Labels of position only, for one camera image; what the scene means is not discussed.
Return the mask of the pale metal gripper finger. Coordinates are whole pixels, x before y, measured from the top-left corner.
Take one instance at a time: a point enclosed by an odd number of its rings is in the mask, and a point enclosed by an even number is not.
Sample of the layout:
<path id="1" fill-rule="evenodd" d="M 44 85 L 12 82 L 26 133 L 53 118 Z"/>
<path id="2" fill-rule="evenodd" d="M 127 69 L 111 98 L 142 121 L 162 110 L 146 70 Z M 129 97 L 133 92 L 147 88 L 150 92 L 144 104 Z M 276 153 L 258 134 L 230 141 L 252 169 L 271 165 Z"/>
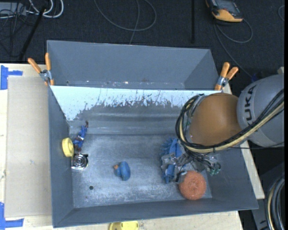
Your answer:
<path id="1" fill-rule="evenodd" d="M 183 167 L 184 155 L 176 157 L 174 153 L 166 154 L 162 156 L 162 169 L 166 169 L 169 165 Z"/>
<path id="2" fill-rule="evenodd" d="M 173 181 L 175 182 L 183 182 L 184 181 L 184 177 L 187 174 L 187 170 L 178 170 L 175 169 L 174 170 L 174 178 Z"/>

